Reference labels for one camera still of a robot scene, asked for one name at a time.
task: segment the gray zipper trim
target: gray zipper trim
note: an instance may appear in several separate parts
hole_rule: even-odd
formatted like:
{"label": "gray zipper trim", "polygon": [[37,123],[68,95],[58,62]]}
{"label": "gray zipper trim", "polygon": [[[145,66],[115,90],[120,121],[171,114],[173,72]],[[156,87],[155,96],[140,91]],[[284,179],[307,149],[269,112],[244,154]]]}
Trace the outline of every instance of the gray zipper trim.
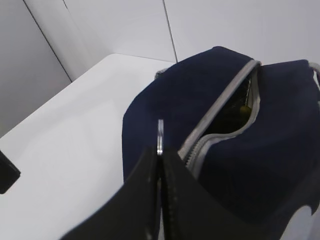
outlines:
{"label": "gray zipper trim", "polygon": [[240,86],[240,84],[246,79],[246,77],[252,72],[252,70],[260,64],[261,63],[259,61],[250,60],[233,78],[233,80],[229,83],[229,85],[225,88],[222,94],[218,97],[218,99],[214,102],[214,104],[210,107],[207,113],[203,116],[197,126],[184,141],[182,147],[178,151],[178,154],[182,160],[185,160],[188,153],[192,150],[193,146],[199,140],[201,135],[204,134],[205,130],[211,124],[222,107],[227,103],[232,94]]}
{"label": "gray zipper trim", "polygon": [[201,168],[203,166],[205,156],[208,153],[210,147],[214,144],[217,144],[221,141],[225,141],[228,139],[235,138],[236,136],[242,134],[246,129],[248,129],[255,121],[258,116],[258,112],[260,109],[260,95],[259,95],[259,87],[258,87],[258,71],[256,70],[253,73],[251,84],[252,84],[252,98],[253,98],[253,106],[252,112],[248,122],[239,130],[234,131],[228,134],[208,134],[203,136],[194,147],[192,154],[187,163],[187,168],[191,171],[191,174],[197,179],[199,177]]}

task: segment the black object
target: black object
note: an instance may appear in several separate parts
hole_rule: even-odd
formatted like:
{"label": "black object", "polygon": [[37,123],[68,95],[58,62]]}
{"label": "black object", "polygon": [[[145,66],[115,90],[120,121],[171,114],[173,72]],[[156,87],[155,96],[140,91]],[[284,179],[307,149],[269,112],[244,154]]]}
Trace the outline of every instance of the black object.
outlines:
{"label": "black object", "polygon": [[267,239],[265,225],[247,224],[221,207],[177,151],[157,156],[147,148],[119,192],[62,240],[156,240],[161,205],[166,240]]}
{"label": "black object", "polygon": [[20,177],[20,171],[0,151],[0,194],[4,194]]}

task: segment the zipper teeth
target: zipper teeth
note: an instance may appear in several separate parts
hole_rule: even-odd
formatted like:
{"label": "zipper teeth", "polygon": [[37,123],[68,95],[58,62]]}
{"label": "zipper teeth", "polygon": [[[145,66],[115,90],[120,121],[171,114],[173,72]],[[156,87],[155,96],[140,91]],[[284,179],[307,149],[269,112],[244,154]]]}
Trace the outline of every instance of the zipper teeth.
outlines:
{"label": "zipper teeth", "polygon": [[236,137],[238,135],[237,133],[241,134],[243,131],[245,131],[247,128],[249,128],[252,125],[252,123],[255,122],[256,117],[257,117],[258,112],[259,112],[259,107],[260,107],[260,95],[259,95],[259,89],[258,89],[257,76],[255,77],[255,83],[253,83],[252,79],[251,79],[250,82],[251,82],[251,89],[252,89],[252,97],[253,98],[257,98],[257,101],[253,102],[252,112],[251,112],[251,116],[250,116],[248,122],[243,127],[241,127],[240,129],[238,129],[237,131],[232,132],[232,133],[227,133],[227,134],[212,133],[212,134],[208,134],[208,135],[205,135],[205,136],[201,137],[199,139],[199,141],[194,145],[192,150],[190,151],[190,154],[187,155],[188,157],[185,160],[185,166],[187,168],[189,168],[190,164],[192,162],[194,162],[194,160],[199,155],[199,153],[200,153],[201,149],[203,148],[203,146],[209,140],[214,139],[214,138],[228,138],[228,137],[233,138],[233,137]]}
{"label": "zipper teeth", "polygon": [[193,129],[190,135],[182,144],[180,150],[178,151],[179,156],[182,159],[186,159],[188,153],[196,144],[196,142],[200,139],[201,135],[204,133],[205,129],[212,122],[212,120],[216,117],[216,114],[221,110],[221,108],[226,104],[229,100],[230,96],[234,93],[234,91],[241,85],[241,83],[248,77],[248,75],[260,65],[260,62],[255,60],[250,60],[233,78],[233,80],[226,86],[221,95],[217,98],[217,100],[213,103],[213,105],[209,108],[207,113],[203,116],[197,126]]}
{"label": "zipper teeth", "polygon": [[198,153],[199,150],[204,146],[204,144],[210,139],[210,135],[206,135],[203,136],[202,138],[200,138],[200,140],[194,145],[194,147],[192,148],[190,154],[188,155],[186,161],[185,161],[185,166],[188,168],[191,160],[194,159]]}

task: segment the bag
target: bag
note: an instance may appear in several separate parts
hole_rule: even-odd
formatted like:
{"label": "bag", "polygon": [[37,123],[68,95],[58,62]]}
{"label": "bag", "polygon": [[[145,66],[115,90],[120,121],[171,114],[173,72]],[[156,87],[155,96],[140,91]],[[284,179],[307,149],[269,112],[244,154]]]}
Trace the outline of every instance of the bag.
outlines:
{"label": "bag", "polygon": [[279,239],[296,210],[319,206],[316,67],[307,60],[260,66],[223,47],[175,64],[123,117],[124,179],[156,144],[163,119],[165,146],[178,151],[212,200],[261,226],[266,239]]}

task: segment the open zipper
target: open zipper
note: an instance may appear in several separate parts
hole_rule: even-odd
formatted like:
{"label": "open zipper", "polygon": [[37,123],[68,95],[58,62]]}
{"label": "open zipper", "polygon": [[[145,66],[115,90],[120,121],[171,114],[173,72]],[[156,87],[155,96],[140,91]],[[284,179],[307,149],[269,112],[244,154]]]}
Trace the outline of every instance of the open zipper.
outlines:
{"label": "open zipper", "polygon": [[229,83],[229,85],[225,88],[222,94],[217,98],[214,104],[210,107],[207,113],[203,116],[197,126],[193,129],[190,135],[184,141],[182,147],[178,151],[179,156],[183,161],[188,160],[188,156],[193,149],[195,148],[196,143],[204,134],[206,129],[212,123],[213,119],[217,116],[219,111],[223,108],[223,106],[228,102],[230,97],[234,94],[234,92],[238,89],[241,83],[249,76],[249,74],[260,66],[260,62],[256,60],[250,60],[241,70],[240,72],[233,78],[233,80]]}
{"label": "open zipper", "polygon": [[207,152],[212,145],[217,144],[221,141],[235,138],[236,136],[242,134],[245,130],[247,130],[256,121],[260,109],[260,95],[257,71],[252,74],[250,94],[252,97],[252,111],[246,124],[237,131],[231,133],[212,133],[201,137],[184,160],[186,167],[191,171],[192,175],[195,178],[198,178],[205,156],[207,155]]}

